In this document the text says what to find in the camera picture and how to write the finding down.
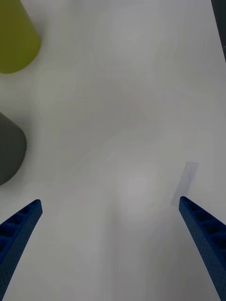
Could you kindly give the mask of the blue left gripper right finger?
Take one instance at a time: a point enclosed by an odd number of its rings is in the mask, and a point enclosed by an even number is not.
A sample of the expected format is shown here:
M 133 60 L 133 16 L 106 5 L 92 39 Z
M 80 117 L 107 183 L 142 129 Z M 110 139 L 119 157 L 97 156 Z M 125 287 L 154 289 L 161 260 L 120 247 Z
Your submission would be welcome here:
M 226 300 L 226 225 L 187 197 L 180 197 L 178 209 L 220 300 Z

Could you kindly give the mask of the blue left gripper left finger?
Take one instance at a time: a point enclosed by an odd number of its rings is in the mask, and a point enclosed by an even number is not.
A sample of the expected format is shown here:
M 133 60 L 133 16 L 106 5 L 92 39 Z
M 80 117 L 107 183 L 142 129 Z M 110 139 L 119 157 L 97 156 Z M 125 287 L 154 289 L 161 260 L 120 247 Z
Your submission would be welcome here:
M 37 199 L 0 225 L 0 300 L 42 213 L 41 201 Z

